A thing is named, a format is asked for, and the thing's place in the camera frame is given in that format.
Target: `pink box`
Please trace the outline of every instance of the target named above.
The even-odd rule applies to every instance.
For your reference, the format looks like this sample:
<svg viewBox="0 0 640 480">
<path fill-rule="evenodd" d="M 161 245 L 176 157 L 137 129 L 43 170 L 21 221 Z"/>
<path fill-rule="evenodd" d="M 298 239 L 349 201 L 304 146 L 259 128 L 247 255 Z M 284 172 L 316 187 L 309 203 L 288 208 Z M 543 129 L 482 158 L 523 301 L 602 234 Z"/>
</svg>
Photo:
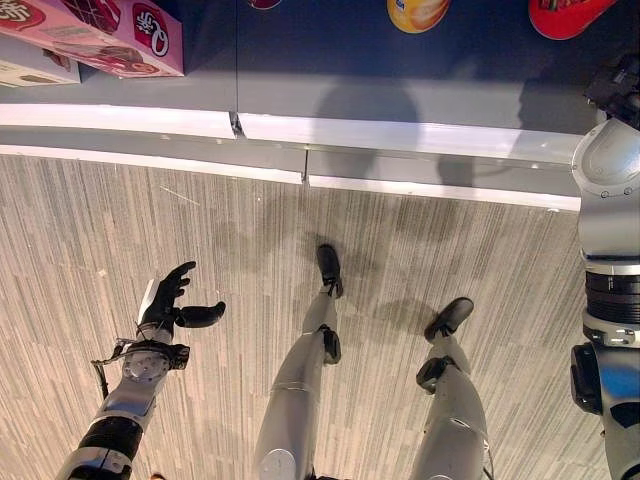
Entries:
<svg viewBox="0 0 640 480">
<path fill-rule="evenodd" d="M 182 76 L 182 24 L 149 0 L 0 0 L 0 32 L 119 77 Z"/>
</svg>

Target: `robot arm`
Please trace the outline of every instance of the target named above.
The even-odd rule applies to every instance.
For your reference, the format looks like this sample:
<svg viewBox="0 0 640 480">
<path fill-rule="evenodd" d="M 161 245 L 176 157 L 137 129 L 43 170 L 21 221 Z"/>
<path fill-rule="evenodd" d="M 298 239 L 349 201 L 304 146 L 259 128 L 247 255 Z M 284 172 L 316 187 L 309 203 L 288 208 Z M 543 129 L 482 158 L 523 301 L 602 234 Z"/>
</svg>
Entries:
<svg viewBox="0 0 640 480">
<path fill-rule="evenodd" d="M 174 307 L 175 299 L 189 284 L 189 279 L 182 277 L 195 265 L 185 263 L 164 280 L 151 280 L 140 307 L 136 339 L 118 339 L 109 360 L 92 362 L 105 399 L 56 480 L 127 480 L 131 475 L 133 458 L 167 372 L 184 369 L 189 359 L 189 347 L 171 344 L 174 324 L 207 327 L 225 310 L 222 302 L 214 307 Z M 108 393 L 102 366 L 120 358 L 124 359 L 122 379 Z"/>
<path fill-rule="evenodd" d="M 602 417 L 612 479 L 639 480 L 640 132 L 608 120 L 585 136 L 572 168 L 582 196 L 590 340 L 572 351 L 572 395 Z"/>
</svg>

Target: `gray carpet floor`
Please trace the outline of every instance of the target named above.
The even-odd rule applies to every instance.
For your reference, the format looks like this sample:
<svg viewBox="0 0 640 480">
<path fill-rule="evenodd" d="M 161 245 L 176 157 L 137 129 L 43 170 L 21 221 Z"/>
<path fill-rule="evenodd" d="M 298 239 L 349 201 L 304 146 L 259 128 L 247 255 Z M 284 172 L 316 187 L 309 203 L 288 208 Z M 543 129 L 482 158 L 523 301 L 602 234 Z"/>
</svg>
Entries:
<svg viewBox="0 0 640 480">
<path fill-rule="evenodd" d="M 430 397 L 415 384 L 434 313 L 485 405 L 496 479 L 608 478 L 599 419 L 571 400 L 585 306 L 577 216 L 545 209 L 45 158 L 0 157 L 0 479 L 50 479 L 100 403 L 89 360 L 130 337 L 147 281 L 194 259 L 186 304 L 227 302 L 171 372 L 134 478 L 252 478 L 270 383 L 338 249 L 342 362 L 324 371 L 319 474 L 408 478 Z M 119 376 L 112 366 L 112 384 Z"/>
</svg>

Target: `cable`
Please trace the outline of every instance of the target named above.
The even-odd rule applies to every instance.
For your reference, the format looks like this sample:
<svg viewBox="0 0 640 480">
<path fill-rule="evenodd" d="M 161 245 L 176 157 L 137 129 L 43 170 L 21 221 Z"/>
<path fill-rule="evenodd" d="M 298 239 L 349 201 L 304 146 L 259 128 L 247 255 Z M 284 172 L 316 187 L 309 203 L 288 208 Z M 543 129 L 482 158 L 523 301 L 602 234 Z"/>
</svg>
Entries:
<svg viewBox="0 0 640 480">
<path fill-rule="evenodd" d="M 487 453 L 489 454 L 489 464 L 491 465 L 491 473 L 489 473 L 489 470 L 487 470 L 487 467 L 482 467 L 482 471 L 484 472 L 484 474 L 487 476 L 487 478 L 489 480 L 495 480 L 494 478 L 494 472 L 493 472 L 493 455 L 491 455 L 491 449 L 487 448 Z"/>
</svg>

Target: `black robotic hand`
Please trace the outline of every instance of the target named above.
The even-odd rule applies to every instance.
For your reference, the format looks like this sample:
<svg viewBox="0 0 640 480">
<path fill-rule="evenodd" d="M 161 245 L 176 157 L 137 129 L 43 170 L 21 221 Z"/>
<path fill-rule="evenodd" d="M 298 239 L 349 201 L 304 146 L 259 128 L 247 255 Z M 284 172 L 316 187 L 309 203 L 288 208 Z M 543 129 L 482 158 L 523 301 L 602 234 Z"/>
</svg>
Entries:
<svg viewBox="0 0 640 480">
<path fill-rule="evenodd" d="M 174 307 L 176 298 L 184 295 L 183 287 L 191 282 L 189 278 L 182 277 L 195 266 L 194 261 L 183 263 L 160 282 L 153 302 L 144 312 L 142 324 L 155 323 L 167 329 L 172 329 L 174 323 L 179 327 L 201 328 L 211 326 L 220 319 L 226 308 L 224 302 L 218 302 L 213 307 Z"/>
</svg>

